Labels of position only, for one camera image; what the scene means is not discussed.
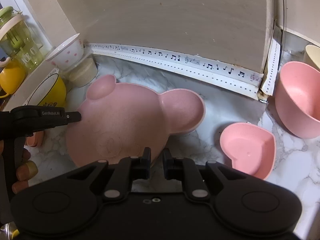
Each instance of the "pink heart-shaped bowl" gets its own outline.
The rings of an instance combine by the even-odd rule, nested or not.
[[[232,168],[259,179],[266,179],[275,164],[275,136],[254,124],[229,125],[221,134],[220,146],[231,159]]]

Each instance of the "silver screw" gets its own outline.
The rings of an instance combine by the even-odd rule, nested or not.
[[[192,192],[194,197],[206,197],[209,193],[204,189],[196,189]]]
[[[154,197],[153,199],[152,199],[152,202],[160,202],[161,201],[161,199],[160,198],[157,198],[157,197]]]
[[[143,203],[145,204],[151,204],[151,200],[150,199],[144,199],[142,200]]]
[[[118,190],[115,189],[108,189],[104,195],[108,198],[116,198],[120,196],[120,192]]]

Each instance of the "white marble surface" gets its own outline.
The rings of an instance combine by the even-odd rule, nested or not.
[[[211,85],[122,60],[103,56],[96,57],[96,60],[100,64],[98,76],[114,74],[119,82],[139,83],[157,92],[183,87],[201,94],[206,105],[205,119],[196,131],[169,138],[167,147],[175,157],[190,157],[198,164],[204,164],[208,160],[228,164],[229,160],[219,145],[220,133],[226,126],[233,122],[259,122],[258,125],[271,131],[276,137],[277,153],[276,164],[268,181],[288,188],[302,201],[303,213],[295,233],[306,239],[319,206],[319,138],[302,140],[288,133],[278,120],[272,100],[264,112],[265,104]],[[76,110],[81,104],[87,88],[88,85],[68,93],[68,111]],[[66,127],[57,127],[47,130],[42,147],[29,148],[32,160],[39,167],[39,173],[30,181],[31,185],[75,168],[66,150],[65,129]],[[162,161],[159,158],[152,167],[151,178],[148,181],[136,181],[133,190],[180,191],[181,185],[177,181],[164,180]]]

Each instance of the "pink bear-shaped plate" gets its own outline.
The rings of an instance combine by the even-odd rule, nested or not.
[[[80,122],[69,124],[67,149],[77,166],[97,160],[118,163],[141,156],[151,148],[158,157],[168,137],[193,131],[205,115],[201,97],[187,89],[158,94],[145,86],[116,83],[113,75],[100,77],[88,88],[78,111]]]
[[[226,127],[220,146],[234,169],[259,179],[266,179],[275,164],[275,136],[251,123],[237,122]]]

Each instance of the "yellow handle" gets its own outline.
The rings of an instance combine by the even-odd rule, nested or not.
[[[4,96],[0,96],[0,98],[6,98],[7,96],[9,96],[10,94],[9,93],[7,93],[7,94],[5,94]]]

